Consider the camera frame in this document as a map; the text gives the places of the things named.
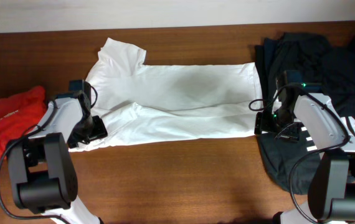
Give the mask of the white printed t-shirt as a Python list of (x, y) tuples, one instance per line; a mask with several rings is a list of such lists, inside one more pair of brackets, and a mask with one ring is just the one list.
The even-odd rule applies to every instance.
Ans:
[(87, 75), (107, 136), (79, 144), (78, 152), (254, 134), (249, 103), (262, 97), (254, 63), (147, 65), (146, 51), (107, 39)]

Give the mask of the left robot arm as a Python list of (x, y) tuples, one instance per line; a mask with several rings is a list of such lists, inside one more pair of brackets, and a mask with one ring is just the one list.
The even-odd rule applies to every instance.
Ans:
[(78, 197), (78, 180), (70, 149), (107, 137), (99, 116), (91, 114), (98, 93), (85, 80), (72, 80), (66, 93), (48, 104), (42, 119), (8, 142), (7, 161), (12, 198), (31, 220), (56, 223), (102, 223)]

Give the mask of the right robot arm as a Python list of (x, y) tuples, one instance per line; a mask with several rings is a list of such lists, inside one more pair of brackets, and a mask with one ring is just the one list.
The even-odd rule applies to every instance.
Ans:
[[(274, 223), (355, 223), (355, 137), (341, 121), (331, 98), (319, 83), (305, 82), (296, 70), (276, 78), (274, 101), (256, 110), (255, 134), (272, 133), (275, 139), (297, 141), (300, 127), (309, 132), (316, 149), (298, 159), (288, 177), (294, 209), (278, 212)], [(308, 190), (308, 200), (298, 204), (293, 194), (297, 167), (307, 158), (322, 154)]]

